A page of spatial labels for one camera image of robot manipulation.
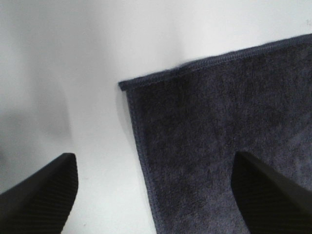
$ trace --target textured black surface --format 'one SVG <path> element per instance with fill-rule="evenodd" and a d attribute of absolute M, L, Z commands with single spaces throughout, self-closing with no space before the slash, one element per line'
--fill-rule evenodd
<path fill-rule="evenodd" d="M 124 81 L 159 234 L 245 234 L 233 155 L 312 190 L 312 35 Z"/>
<path fill-rule="evenodd" d="M 76 157 L 62 154 L 0 195 L 0 233 L 59 234 L 77 190 Z"/>
<path fill-rule="evenodd" d="M 312 233 L 312 193 L 247 152 L 236 153 L 232 191 L 251 234 Z"/>

